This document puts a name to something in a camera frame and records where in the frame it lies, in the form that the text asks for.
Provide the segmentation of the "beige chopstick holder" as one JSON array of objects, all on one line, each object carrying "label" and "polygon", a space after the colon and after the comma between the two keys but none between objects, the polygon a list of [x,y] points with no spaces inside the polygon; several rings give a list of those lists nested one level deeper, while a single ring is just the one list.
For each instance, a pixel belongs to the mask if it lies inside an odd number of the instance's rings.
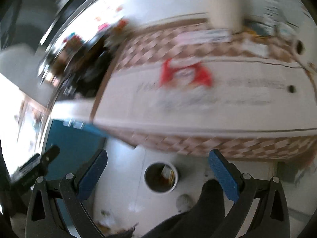
[{"label": "beige chopstick holder", "polygon": [[237,34],[243,30],[240,0],[203,0],[208,23],[213,29],[224,29]]}]

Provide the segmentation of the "black wok pan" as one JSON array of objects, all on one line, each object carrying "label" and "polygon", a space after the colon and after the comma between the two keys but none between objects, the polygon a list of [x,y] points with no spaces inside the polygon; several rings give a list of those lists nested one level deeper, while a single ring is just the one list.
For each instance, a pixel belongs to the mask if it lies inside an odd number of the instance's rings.
[{"label": "black wok pan", "polygon": [[94,98],[115,48],[107,31],[88,41],[72,36],[61,49],[44,57],[39,66],[40,83],[59,88],[64,98]]}]

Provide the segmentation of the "red noodle wrapper bag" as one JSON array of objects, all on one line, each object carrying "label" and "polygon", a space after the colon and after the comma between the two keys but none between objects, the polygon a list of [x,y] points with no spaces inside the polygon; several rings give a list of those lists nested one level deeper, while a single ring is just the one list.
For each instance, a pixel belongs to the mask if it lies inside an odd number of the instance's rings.
[{"label": "red noodle wrapper bag", "polygon": [[206,111],[218,102],[214,77],[200,61],[188,65],[163,62],[153,106],[164,111]]}]

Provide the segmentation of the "right grey shoe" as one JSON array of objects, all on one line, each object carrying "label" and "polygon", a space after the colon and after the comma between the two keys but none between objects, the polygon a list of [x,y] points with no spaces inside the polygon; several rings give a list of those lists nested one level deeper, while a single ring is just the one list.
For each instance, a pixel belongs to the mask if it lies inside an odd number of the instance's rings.
[{"label": "right grey shoe", "polygon": [[193,201],[189,195],[183,194],[176,199],[176,209],[178,213],[188,212],[192,207]]}]

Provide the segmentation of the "black range hood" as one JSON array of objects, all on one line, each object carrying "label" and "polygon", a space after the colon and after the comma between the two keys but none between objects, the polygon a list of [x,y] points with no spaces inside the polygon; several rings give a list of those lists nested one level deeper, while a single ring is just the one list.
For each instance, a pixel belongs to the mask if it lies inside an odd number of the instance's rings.
[{"label": "black range hood", "polygon": [[36,50],[95,0],[1,0],[1,49],[24,43]]}]

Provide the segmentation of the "checkered counter mat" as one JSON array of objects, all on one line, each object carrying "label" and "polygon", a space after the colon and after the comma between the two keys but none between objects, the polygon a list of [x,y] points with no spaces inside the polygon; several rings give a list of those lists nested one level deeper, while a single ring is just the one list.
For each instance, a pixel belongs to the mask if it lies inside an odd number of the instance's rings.
[{"label": "checkered counter mat", "polygon": [[120,47],[92,120],[134,146],[287,161],[316,145],[316,75],[280,36],[147,28]]}]

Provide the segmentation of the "right black trouser leg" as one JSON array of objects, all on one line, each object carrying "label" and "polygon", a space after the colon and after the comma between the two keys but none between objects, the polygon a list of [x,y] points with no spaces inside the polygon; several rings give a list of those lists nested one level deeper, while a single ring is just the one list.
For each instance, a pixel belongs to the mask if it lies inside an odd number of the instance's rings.
[{"label": "right black trouser leg", "polygon": [[224,218],[222,187],[217,180],[210,179],[202,186],[192,209],[161,222],[144,237],[211,237]]}]

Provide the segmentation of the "white round trash bin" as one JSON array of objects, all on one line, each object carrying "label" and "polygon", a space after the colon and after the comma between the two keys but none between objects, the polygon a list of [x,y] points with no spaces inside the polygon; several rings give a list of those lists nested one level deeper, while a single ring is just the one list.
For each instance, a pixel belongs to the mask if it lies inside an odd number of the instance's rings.
[{"label": "white round trash bin", "polygon": [[[175,173],[175,182],[170,186],[168,182],[161,176],[162,169],[168,165]],[[168,162],[155,162],[149,165],[144,173],[144,181],[148,189],[154,193],[165,194],[173,191],[179,181],[179,173],[177,168]]]}]

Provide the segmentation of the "yellow medicine box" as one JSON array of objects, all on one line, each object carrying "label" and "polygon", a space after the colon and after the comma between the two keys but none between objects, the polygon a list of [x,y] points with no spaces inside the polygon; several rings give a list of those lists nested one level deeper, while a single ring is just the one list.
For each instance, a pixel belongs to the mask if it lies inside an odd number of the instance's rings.
[{"label": "yellow medicine box", "polygon": [[171,167],[165,165],[162,169],[161,176],[168,182],[170,186],[173,186],[175,182],[175,173]]}]

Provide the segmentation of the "small black scrap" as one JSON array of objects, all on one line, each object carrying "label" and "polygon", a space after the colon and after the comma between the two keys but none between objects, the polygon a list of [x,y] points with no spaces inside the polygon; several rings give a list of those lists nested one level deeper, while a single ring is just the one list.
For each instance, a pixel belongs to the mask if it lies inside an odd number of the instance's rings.
[{"label": "small black scrap", "polygon": [[289,86],[287,87],[287,91],[288,91],[289,93],[295,93],[295,92],[296,92],[296,87],[293,86],[293,85],[289,85]]}]

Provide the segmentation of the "pink white toothpaste box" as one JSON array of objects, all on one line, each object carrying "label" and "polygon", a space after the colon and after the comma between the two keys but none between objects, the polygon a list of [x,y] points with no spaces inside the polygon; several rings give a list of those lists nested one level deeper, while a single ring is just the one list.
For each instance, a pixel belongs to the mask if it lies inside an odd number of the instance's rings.
[{"label": "pink white toothpaste box", "polygon": [[220,42],[231,42],[232,33],[228,30],[199,30],[179,34],[176,38],[178,45],[200,45]]}]

